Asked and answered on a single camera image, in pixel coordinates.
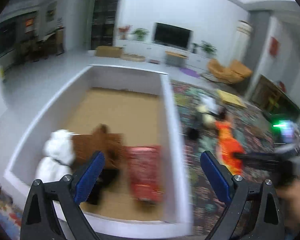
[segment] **white cabinet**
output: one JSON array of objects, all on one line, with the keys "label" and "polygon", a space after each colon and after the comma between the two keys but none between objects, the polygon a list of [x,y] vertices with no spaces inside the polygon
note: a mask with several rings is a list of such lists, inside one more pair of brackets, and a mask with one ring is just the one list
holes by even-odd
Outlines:
[{"label": "white cabinet", "polygon": [[205,58],[198,54],[190,53],[189,51],[182,49],[175,49],[168,46],[163,46],[155,43],[146,43],[142,41],[129,41],[129,40],[114,40],[114,46],[123,47],[124,52],[131,54],[139,54],[146,57],[146,61],[149,59],[159,60],[162,63],[166,61],[165,51],[171,51],[188,56],[186,65],[196,67],[198,69],[207,70],[208,58]]}]

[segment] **potted plant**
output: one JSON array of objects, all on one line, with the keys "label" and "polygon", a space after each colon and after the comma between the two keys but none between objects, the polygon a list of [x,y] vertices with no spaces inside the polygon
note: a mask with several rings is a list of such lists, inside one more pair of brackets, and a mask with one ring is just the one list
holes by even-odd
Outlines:
[{"label": "potted plant", "polygon": [[122,40],[126,40],[126,33],[130,30],[131,28],[131,25],[127,25],[127,26],[122,26],[122,27],[119,27],[119,33],[121,35],[121,39]]},{"label": "potted plant", "polygon": [[137,41],[144,41],[145,36],[148,35],[149,31],[143,28],[137,28],[132,34],[137,36]]},{"label": "potted plant", "polygon": [[216,47],[213,47],[211,43],[202,41],[200,47],[206,53],[207,58],[211,58],[212,56],[216,55],[217,49]]},{"label": "potted plant", "polygon": [[192,49],[192,53],[197,54],[197,47],[199,47],[198,43],[192,43],[193,45],[193,49]]}]

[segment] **brown box bottom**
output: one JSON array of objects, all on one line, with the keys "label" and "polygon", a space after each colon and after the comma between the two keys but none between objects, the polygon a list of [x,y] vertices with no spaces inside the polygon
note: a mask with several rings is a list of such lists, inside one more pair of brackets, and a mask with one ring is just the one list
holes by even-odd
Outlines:
[{"label": "brown box bottom", "polygon": [[[87,91],[62,128],[90,134],[103,123],[111,133],[123,133],[126,146],[158,145],[159,104],[158,96],[95,88]],[[162,203],[150,206],[133,199],[124,161],[119,178],[103,190],[100,205],[82,203],[80,207],[86,212],[124,220],[161,220],[163,216]]]}]

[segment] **metal screw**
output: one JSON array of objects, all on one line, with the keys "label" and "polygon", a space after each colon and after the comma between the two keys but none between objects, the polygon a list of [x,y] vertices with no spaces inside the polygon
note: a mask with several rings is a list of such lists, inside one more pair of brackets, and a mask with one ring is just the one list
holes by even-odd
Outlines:
[{"label": "metal screw", "polygon": [[40,183],[41,183],[41,180],[36,179],[32,184],[33,184],[34,186],[38,186]]},{"label": "metal screw", "polygon": [[269,179],[266,179],[266,180],[265,180],[265,182],[266,182],[266,184],[267,184],[267,185],[269,185],[269,186],[271,186],[271,185],[272,185],[272,181],[271,181],[271,180],[269,180]]},{"label": "metal screw", "polygon": [[69,180],[71,180],[71,178],[72,178],[72,176],[68,174],[68,175],[64,175],[62,179],[64,181],[69,181]]},{"label": "metal screw", "polygon": [[241,180],[243,180],[243,177],[242,177],[241,175],[235,175],[235,176],[234,176],[234,179],[235,179],[236,181],[241,181]]}]

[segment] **green light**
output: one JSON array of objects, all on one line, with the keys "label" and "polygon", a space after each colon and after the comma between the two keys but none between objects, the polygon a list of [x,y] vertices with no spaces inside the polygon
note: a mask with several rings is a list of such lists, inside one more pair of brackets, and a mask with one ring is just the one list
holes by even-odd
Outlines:
[{"label": "green light", "polygon": [[273,125],[273,127],[286,127],[286,126],[287,124],[285,122]]}]

